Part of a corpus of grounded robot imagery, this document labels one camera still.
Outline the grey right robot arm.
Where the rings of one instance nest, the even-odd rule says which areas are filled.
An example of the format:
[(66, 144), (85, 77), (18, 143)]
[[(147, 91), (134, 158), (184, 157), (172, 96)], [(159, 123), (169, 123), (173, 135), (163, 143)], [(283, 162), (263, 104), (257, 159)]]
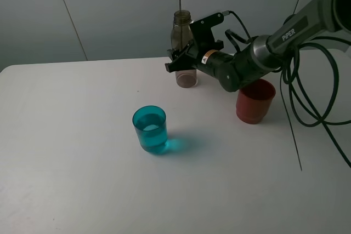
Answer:
[(222, 88), (235, 92), (282, 67), (294, 48), (324, 31), (350, 32), (350, 0), (311, 0), (290, 16), (273, 35), (250, 37), (235, 55), (223, 53), (212, 27), (221, 24), (229, 10), (190, 23), (193, 39), (182, 50), (170, 49), (167, 72), (197, 69), (217, 79)]

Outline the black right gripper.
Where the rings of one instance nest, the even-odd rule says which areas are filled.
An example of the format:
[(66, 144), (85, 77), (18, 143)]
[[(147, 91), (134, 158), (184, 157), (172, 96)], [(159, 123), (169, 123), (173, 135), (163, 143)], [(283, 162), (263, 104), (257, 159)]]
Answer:
[[(165, 63), (166, 71), (197, 69), (218, 80), (227, 92), (235, 92), (255, 81), (255, 66), (249, 49), (230, 55), (218, 50), (200, 53), (190, 49), (193, 46), (194, 41), (189, 41), (183, 49), (168, 49), (167, 55), (171, 62)], [(188, 50), (190, 57), (180, 57)]]

